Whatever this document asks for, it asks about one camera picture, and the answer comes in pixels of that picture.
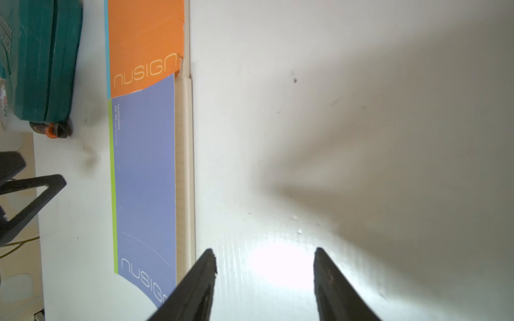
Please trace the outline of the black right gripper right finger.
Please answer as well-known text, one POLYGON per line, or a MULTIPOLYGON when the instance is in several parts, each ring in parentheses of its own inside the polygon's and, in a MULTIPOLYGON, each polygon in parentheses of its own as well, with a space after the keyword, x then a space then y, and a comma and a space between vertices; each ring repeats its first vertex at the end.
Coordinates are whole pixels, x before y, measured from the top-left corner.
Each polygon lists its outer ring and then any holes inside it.
POLYGON ((320 320, 380 321, 321 247, 315 251, 313 272, 320 320))

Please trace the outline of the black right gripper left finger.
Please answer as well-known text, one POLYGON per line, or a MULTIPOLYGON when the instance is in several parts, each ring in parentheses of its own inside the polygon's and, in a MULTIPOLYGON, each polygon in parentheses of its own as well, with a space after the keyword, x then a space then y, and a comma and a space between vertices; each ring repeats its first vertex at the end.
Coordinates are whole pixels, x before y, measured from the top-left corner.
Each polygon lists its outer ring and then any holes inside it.
POLYGON ((216 275, 216 257, 207 249, 149 321, 209 321, 216 275))

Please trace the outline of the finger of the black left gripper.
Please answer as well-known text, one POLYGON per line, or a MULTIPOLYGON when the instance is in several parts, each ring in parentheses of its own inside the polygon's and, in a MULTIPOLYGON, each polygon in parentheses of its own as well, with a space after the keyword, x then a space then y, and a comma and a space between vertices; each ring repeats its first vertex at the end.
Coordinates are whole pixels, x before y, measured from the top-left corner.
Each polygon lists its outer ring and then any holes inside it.
POLYGON ((65 186, 66 181, 61 175, 7 181, 2 184, 1 195, 37 187, 46 187, 46 190, 11 219, 5 217, 5 211, 1 208, 1 246, 6 246, 12 242, 41 209, 59 194, 65 186))
POLYGON ((23 181, 12 181, 14 176, 26 168, 23 156, 16 151, 1 152, 1 186, 26 187, 23 181))

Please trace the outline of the purple cover notebook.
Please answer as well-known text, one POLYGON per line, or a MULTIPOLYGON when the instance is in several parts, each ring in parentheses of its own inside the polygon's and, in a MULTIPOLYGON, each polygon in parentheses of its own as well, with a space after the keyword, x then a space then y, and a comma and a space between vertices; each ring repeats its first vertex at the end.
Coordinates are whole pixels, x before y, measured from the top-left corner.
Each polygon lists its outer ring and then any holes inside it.
POLYGON ((108 103, 115 273, 160 307, 177 286, 175 78, 108 103))

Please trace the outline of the orange cover notebook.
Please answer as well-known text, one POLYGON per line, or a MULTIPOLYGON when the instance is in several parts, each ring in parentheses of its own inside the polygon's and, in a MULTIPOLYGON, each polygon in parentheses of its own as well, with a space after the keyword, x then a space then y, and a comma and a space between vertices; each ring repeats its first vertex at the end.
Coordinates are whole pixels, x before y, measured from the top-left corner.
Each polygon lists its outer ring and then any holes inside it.
POLYGON ((185 58, 185 1, 108 0, 104 4, 110 98, 180 73, 185 58))

